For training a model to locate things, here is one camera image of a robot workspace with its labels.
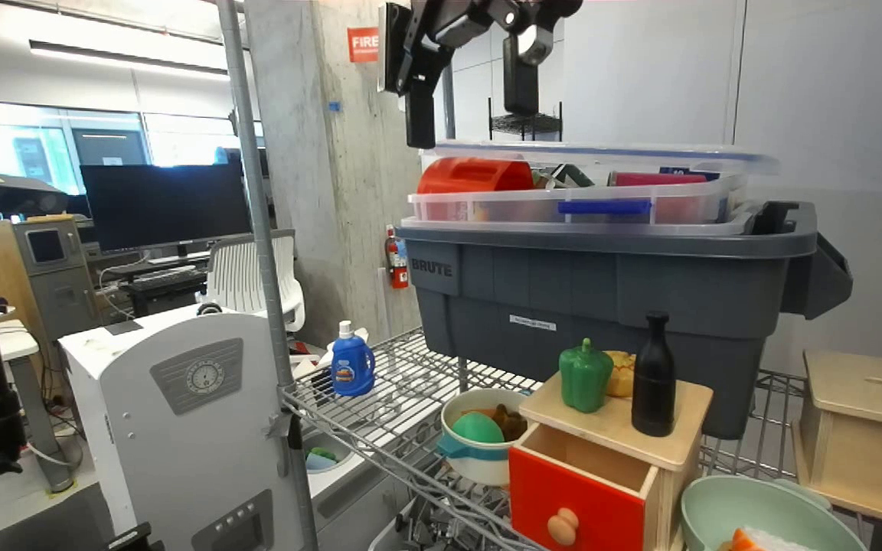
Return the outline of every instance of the wooden box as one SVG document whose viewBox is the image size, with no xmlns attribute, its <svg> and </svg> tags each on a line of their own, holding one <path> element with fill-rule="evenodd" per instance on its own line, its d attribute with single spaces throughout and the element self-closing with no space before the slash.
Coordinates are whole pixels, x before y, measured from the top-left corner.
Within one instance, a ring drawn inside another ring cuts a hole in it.
<svg viewBox="0 0 882 551">
<path fill-rule="evenodd" d="M 804 353 L 804 370 L 798 479 L 842 509 L 882 516 L 882 359 Z"/>
<path fill-rule="evenodd" d="M 560 401 L 560 377 L 548 379 L 520 404 L 539 424 L 509 450 L 511 525 L 551 551 L 671 547 L 711 397 L 679 384 L 675 435 L 650 438 L 633 430 L 631 401 L 580 414 Z"/>
</svg>

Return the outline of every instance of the blue detergent bottle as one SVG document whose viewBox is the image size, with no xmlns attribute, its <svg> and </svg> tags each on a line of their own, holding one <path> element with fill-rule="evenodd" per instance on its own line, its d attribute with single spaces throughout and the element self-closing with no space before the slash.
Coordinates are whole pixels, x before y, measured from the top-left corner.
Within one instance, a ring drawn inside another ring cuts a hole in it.
<svg viewBox="0 0 882 551">
<path fill-rule="evenodd" d="M 356 397 L 373 389 L 377 359 L 370 345 L 352 331 L 352 321 L 341 321 L 341 336 L 331 343 L 331 389 Z"/>
</svg>

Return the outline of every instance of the office desk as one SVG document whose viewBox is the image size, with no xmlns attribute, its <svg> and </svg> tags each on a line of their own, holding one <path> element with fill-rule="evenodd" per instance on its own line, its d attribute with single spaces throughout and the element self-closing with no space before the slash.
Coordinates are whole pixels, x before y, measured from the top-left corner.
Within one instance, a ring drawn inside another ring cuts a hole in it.
<svg viewBox="0 0 882 551">
<path fill-rule="evenodd" d="M 29 364 L 29 359 L 36 353 L 41 353 L 36 341 L 28 335 L 28 328 L 19 318 L 0 321 L 0 354 L 10 367 L 6 372 L 16 384 L 19 404 L 23 410 L 28 440 L 41 453 L 63 456 L 56 435 L 52 435 L 52 423 L 48 423 L 48 414 L 45 414 L 41 389 L 36 389 L 36 377 L 32 377 L 32 364 Z M 36 463 L 41 463 L 41 470 L 42 470 L 52 492 L 71 486 L 71 469 L 56 464 L 56 463 L 41 458 L 41 456 L 36 456 Z"/>
</svg>

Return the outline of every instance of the ceiling light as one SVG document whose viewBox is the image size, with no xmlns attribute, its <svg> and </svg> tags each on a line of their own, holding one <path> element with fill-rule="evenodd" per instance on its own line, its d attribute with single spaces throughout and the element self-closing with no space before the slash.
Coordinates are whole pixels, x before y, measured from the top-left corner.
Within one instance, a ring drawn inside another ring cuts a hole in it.
<svg viewBox="0 0 882 551">
<path fill-rule="evenodd" d="M 87 46 L 48 42 L 48 41 L 29 41 L 29 52 L 48 55 L 48 57 L 67 57 L 67 61 L 126 67 L 126 71 L 155 71 L 155 74 L 227 79 L 223 67 L 166 61 L 166 57 L 147 57 L 147 55 L 126 55 L 126 52 L 109 52 L 109 50 L 87 50 Z"/>
</svg>

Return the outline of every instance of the metal pole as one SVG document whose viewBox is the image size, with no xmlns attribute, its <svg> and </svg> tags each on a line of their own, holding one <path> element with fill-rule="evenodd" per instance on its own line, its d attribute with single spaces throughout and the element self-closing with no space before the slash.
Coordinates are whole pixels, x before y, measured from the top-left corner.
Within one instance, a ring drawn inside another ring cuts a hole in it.
<svg viewBox="0 0 882 551">
<path fill-rule="evenodd" d="M 271 341 L 271 354 L 276 354 L 276 370 L 279 370 L 276 393 L 283 393 L 293 387 L 293 377 L 291 377 L 288 343 L 285 343 L 285 308 L 283 308 L 279 269 L 276 269 L 276 252 L 271 252 L 269 216 L 266 216 L 266 190 L 262 190 L 260 162 L 257 162 L 247 67 L 246 67 L 232 0 L 216 0 L 216 11 L 221 11 L 223 50 L 227 50 L 238 158 L 246 169 L 246 195 L 251 208 L 251 228 L 254 228 L 254 245 L 257 245 L 269 341 Z M 279 463 L 291 464 L 288 477 L 291 477 L 293 504 L 301 516 L 302 547 L 317 551 L 309 477 L 306 477 L 302 463 L 301 458 L 291 463 L 291 458 L 297 458 L 297 453 L 288 447 L 285 438 L 279 438 Z"/>
</svg>

